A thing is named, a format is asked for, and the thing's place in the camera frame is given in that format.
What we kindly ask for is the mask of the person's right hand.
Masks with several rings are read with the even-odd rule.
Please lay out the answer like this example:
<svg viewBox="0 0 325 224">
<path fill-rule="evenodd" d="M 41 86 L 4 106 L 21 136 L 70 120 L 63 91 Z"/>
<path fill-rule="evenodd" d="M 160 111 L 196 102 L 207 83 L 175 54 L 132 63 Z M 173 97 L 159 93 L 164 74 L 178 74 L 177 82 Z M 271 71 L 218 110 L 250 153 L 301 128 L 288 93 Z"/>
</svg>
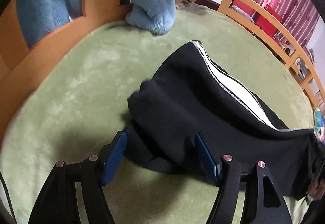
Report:
<svg viewBox="0 0 325 224">
<path fill-rule="evenodd" d="M 307 201 L 309 203 L 322 199 L 325 192 L 324 179 L 315 178 L 312 180 L 307 191 Z"/>
</svg>

